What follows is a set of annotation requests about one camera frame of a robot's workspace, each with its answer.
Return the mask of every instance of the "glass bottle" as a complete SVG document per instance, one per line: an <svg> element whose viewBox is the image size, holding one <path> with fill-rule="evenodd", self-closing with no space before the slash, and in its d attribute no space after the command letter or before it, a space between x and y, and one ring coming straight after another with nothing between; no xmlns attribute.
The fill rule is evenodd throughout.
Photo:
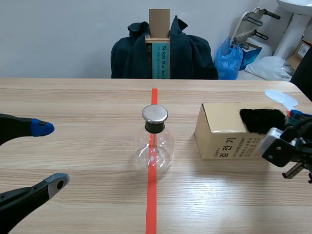
<svg viewBox="0 0 312 234"><path fill-rule="evenodd" d="M134 144L137 163L145 168L157 166L158 171L165 171L174 158L174 138L165 128L168 111L160 105L149 105L142 111L145 126Z"/></svg>

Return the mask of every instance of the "wooden table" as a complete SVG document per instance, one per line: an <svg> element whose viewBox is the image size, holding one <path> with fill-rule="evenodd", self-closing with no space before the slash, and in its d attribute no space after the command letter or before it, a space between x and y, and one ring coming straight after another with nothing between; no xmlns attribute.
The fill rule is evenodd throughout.
<svg viewBox="0 0 312 234"><path fill-rule="evenodd" d="M0 147L0 192L32 186L56 172L71 182L13 234L145 234L147 172L133 160L142 109L158 88L169 111L175 158L158 179L158 234L309 234L307 172L265 160L202 161L194 130L203 102L264 102L278 89L312 113L292 84L271 81L0 79L0 112L54 124L46 137Z"/></svg>

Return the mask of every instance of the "robotic arm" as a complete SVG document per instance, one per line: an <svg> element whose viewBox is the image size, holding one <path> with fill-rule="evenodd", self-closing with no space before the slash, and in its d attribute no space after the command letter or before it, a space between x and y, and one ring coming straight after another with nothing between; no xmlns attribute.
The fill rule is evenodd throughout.
<svg viewBox="0 0 312 234"><path fill-rule="evenodd" d="M309 170L309 183L312 184L312 117L305 117L285 131L271 128L262 140L258 151L262 157L277 167L285 167L296 162L289 171L283 173L286 179L294 178L303 169Z"/></svg>

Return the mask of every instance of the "cardboard box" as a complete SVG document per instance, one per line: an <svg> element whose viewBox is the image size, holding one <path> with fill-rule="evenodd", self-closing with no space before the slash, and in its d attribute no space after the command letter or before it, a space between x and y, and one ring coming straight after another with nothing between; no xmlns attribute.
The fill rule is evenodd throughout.
<svg viewBox="0 0 312 234"><path fill-rule="evenodd" d="M287 59L287 62L292 66L294 70L297 70L299 64L301 63L303 57L307 54L308 50L312 46L312 40L301 40L296 52L293 56Z"/></svg>
<svg viewBox="0 0 312 234"><path fill-rule="evenodd" d="M168 38L170 9L150 9L150 35L152 38Z"/></svg>
<svg viewBox="0 0 312 234"><path fill-rule="evenodd" d="M205 159L261 158L257 148L263 135L249 133L241 109L276 109L267 103L204 103L195 130L200 156Z"/></svg>
<svg viewBox="0 0 312 234"><path fill-rule="evenodd" d="M170 39L146 38L153 79L170 79Z"/></svg>

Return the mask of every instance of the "black jacket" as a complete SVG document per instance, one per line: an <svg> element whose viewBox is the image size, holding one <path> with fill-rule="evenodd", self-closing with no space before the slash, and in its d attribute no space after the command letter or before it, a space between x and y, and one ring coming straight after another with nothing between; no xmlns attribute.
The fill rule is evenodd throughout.
<svg viewBox="0 0 312 234"><path fill-rule="evenodd" d="M182 31L188 25L175 17L170 30L170 79L218 79L209 43ZM145 36L149 24L133 23L130 36L118 41L111 53L112 78L152 78Z"/></svg>

